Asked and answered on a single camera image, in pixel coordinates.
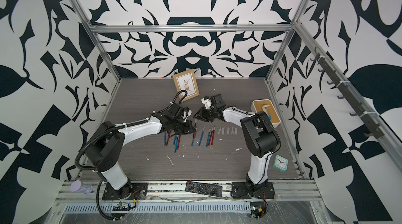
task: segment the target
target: wooden picture frame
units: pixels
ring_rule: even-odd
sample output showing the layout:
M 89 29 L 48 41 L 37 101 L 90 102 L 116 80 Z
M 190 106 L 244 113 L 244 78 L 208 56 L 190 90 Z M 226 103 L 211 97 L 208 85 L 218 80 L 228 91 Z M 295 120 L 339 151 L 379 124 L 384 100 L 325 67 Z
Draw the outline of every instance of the wooden picture frame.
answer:
M 183 101 L 189 100 L 190 98 L 199 96 L 197 81 L 195 80 L 194 70 L 187 70 L 173 75 L 174 85 L 176 86 L 177 92 L 181 90 L 186 90 L 188 92 L 186 98 Z

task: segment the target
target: alarm clock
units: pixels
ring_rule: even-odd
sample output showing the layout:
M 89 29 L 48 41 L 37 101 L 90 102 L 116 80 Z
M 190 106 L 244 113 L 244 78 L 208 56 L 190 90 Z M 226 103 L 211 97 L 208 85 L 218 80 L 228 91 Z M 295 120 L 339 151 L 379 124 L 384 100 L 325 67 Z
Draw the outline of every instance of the alarm clock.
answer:
M 286 171 L 288 160 L 282 156 L 277 155 L 274 160 L 274 167 L 278 168 L 279 170 Z

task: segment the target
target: wire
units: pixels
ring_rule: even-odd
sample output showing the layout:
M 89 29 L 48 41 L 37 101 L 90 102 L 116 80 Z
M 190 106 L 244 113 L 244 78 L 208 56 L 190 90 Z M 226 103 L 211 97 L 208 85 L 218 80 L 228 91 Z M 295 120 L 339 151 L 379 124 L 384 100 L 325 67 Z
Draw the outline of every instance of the wire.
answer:
M 83 148 L 78 152 L 78 155 L 76 156 L 76 159 L 74 161 L 74 165 L 78 168 L 78 169 L 82 169 L 82 170 L 93 170 L 93 171 L 97 171 L 96 167 L 94 166 L 83 166 L 80 164 L 80 159 L 83 156 L 83 154 L 85 153 L 85 151 L 88 149 L 88 147 L 90 145 L 92 145 L 94 142 L 98 141 L 99 139 L 103 138 L 104 136 L 108 135 L 109 133 L 113 132 L 113 131 L 117 131 L 120 129 L 124 129 L 126 127 L 131 127 L 131 126 L 136 126 L 136 125 L 140 125 L 143 123 L 148 122 L 148 120 L 142 120 L 142 121 L 137 121 L 137 122 L 133 122 L 133 123 L 129 123 L 127 125 L 122 125 L 122 126 L 114 126 L 111 129 L 108 129 L 104 132 L 102 132 L 101 134 L 99 134 L 98 136 L 94 137 L 92 140 L 88 141 L 85 146 L 83 146 Z
M 183 99 L 185 99 L 185 98 L 187 97 L 187 91 L 186 91 L 186 90 L 181 90 L 181 91 L 179 91 L 179 92 L 176 94 L 176 96 L 174 97 L 173 101 L 170 103 L 170 105 L 169 105 L 168 107 L 166 107 L 165 109 L 162 109 L 162 110 L 160 110 L 160 111 L 157 111 L 157 112 L 155 112 L 155 113 L 161 113 L 161 112 L 163 112 L 163 111 L 168 110 L 170 107 L 172 107 L 173 103 L 176 101 L 177 97 L 178 97 L 179 94 L 182 93 L 182 92 L 184 92 L 185 94 L 184 94 L 184 96 L 183 96 L 183 97 L 179 100 L 179 102 L 178 102 L 178 104 L 181 104 L 181 101 L 183 101 Z
M 265 214 L 267 214 L 267 212 L 268 212 L 268 210 L 269 210 L 269 207 L 268 207 L 267 201 L 265 200 L 265 194 L 264 194 L 264 198 L 261 197 L 261 196 L 253 196 L 253 195 L 249 195 L 249 196 L 250 196 L 250 197 L 254 197 L 254 198 L 259 198 L 259 199 L 263 200 L 264 203 L 265 203 L 265 206 L 266 206 L 266 210 L 264 211 L 264 214 L 261 215 L 261 217 L 263 217 Z M 252 214 L 255 214 L 256 212 L 259 212 L 258 209 L 251 211 Z
M 100 190 L 100 186 L 101 186 L 101 185 L 102 185 L 102 181 L 99 182 L 98 188 L 97 188 L 96 202 L 97 202 L 97 209 L 98 209 L 98 212 L 100 213 L 100 215 L 101 215 L 103 218 L 105 218 L 105 219 L 107 219 L 107 220 L 121 220 L 121 219 L 123 218 L 122 216 L 120 216 L 120 217 L 111 217 L 111 216 L 108 216 L 108 215 L 106 215 L 106 214 L 102 211 L 102 209 L 100 208 L 100 204 L 99 204 L 99 190 Z
M 179 91 L 179 92 L 176 94 L 176 96 L 174 97 L 173 102 L 172 102 L 168 107 L 166 107 L 165 109 L 163 109 L 163 110 L 161 110 L 161 111 L 155 112 L 155 113 L 160 113 L 160 112 L 163 112 L 163 111 L 166 111 L 167 109 L 169 109 L 169 108 L 173 105 L 173 103 L 176 101 L 176 99 L 177 99 L 177 97 L 179 96 L 179 94 L 182 93 L 182 92 L 184 92 L 185 94 L 184 94 L 184 96 L 180 99 L 180 101 L 179 101 L 179 104 L 180 104 L 181 101 L 187 96 L 187 91 L 186 91 L 186 90 L 181 90 L 181 91 Z M 88 149 L 88 147 L 89 147 L 90 145 L 92 145 L 93 143 L 95 143 L 96 141 L 98 141 L 99 139 L 101 139 L 101 138 L 103 138 L 104 136 L 108 135 L 109 133 L 112 133 L 113 131 L 117 131 L 117 130 L 120 130 L 120 129 L 124 129 L 124 128 L 130 127 L 130 126 L 140 125 L 140 124 L 143 124 L 143 123 L 146 123 L 146 122 L 148 122 L 148 121 L 147 121 L 147 120 L 142 120 L 142 121 L 137 121 L 137 122 L 129 123 L 129 124 L 127 124 L 127 125 L 115 126 L 115 127 L 111 128 L 111 129 L 108 129 L 108 130 L 106 130 L 106 131 L 100 133 L 98 136 L 96 136 L 96 137 L 94 137 L 92 140 L 88 141 L 88 142 L 83 146 L 83 148 L 81 148 L 81 150 L 78 152 L 78 155 L 76 156 L 76 159 L 75 159 L 75 161 L 74 161 L 74 165 L 75 165 L 78 169 L 81 169 L 81 170 L 97 171 L 96 167 L 94 167 L 94 166 L 83 166 L 83 165 L 80 164 L 80 159 L 81 159 L 81 157 L 83 156 L 83 154 L 85 153 L 85 151 Z
M 262 120 L 262 121 L 264 121 L 265 123 L 269 124 L 267 121 L 265 121 L 265 120 L 264 120 L 261 116 L 259 116 L 258 114 L 250 114 L 250 113 L 248 113 L 247 111 L 239 111 L 239 110 L 238 110 L 236 107 L 234 107 L 234 106 L 232 106 L 232 110 L 238 111 L 238 112 L 241 112 L 241 113 L 244 113 L 244 114 L 246 114 L 246 115 L 254 115 L 254 116 L 256 116 L 257 118 L 259 118 L 260 120 Z M 279 135 L 278 135 L 278 132 L 277 132 L 274 128 L 272 128 L 272 130 L 275 131 L 275 133 L 277 134 L 277 136 L 279 136 Z M 274 153 L 276 153 L 277 151 L 279 151 L 279 149 L 281 148 L 281 146 L 282 146 L 282 141 L 279 139 L 279 148 L 278 148 L 277 150 L 275 150 L 274 152 L 272 152 L 269 156 L 272 156 Z M 258 185 L 258 184 L 263 180 L 263 178 L 264 178 L 264 176 L 265 176 L 265 170 L 266 170 L 266 168 L 267 168 L 267 161 L 268 161 L 268 156 L 265 158 L 264 172 L 263 172 L 263 175 L 262 175 L 261 179 L 260 179 L 251 189 L 253 189 L 256 185 Z

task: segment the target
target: remote control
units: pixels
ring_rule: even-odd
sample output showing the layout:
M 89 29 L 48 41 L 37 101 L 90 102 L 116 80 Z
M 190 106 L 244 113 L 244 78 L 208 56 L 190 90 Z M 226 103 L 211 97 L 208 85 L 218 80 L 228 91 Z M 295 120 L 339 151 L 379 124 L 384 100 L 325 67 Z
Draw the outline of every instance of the remote control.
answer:
M 187 181 L 186 192 L 222 197 L 222 186 Z

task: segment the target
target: aluminum rail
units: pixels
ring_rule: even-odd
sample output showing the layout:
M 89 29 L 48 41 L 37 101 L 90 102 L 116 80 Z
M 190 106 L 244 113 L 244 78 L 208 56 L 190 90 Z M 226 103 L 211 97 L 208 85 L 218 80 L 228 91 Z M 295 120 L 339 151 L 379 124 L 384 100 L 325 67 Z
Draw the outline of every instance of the aluminum rail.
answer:
M 228 24 L 228 25 L 91 25 L 93 33 L 115 32 L 227 32 L 227 31 L 289 31 L 290 24 Z
M 344 95 L 338 97 L 339 99 L 346 98 L 351 107 L 355 110 L 351 116 L 359 116 L 364 122 L 370 132 L 378 140 L 385 152 L 394 161 L 395 165 L 402 172 L 402 142 L 389 128 L 385 121 L 378 115 L 378 113 L 369 105 L 363 96 L 357 91 L 349 79 L 339 70 L 339 67 L 328 57 L 323 48 L 317 43 L 316 40 L 310 35 L 307 29 L 299 22 L 294 23 L 294 29 L 300 36 L 302 41 L 306 44 L 311 52 L 321 55 L 319 57 L 319 64 L 322 67 L 331 69 L 327 74 L 335 84 L 342 82 L 347 84 L 347 87 L 338 85 L 338 89 Z

